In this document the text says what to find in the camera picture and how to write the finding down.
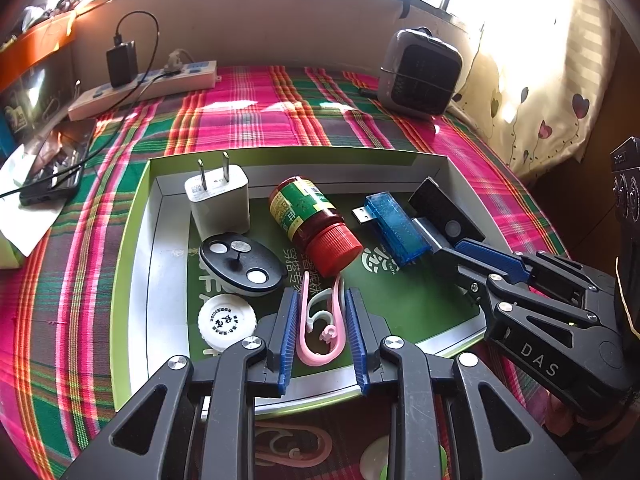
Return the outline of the right hand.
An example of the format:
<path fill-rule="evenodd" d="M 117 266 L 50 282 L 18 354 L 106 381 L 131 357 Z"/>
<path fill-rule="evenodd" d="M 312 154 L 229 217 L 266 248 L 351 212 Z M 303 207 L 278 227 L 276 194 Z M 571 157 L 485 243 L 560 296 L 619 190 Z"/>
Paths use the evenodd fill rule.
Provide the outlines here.
<path fill-rule="evenodd" d="M 576 415 L 571 408 L 563 404 L 553 394 L 549 394 L 544 426 L 557 437 L 566 437 L 568 434 L 584 434 L 588 431 L 599 429 L 603 425 L 600 420 L 592 420 Z"/>

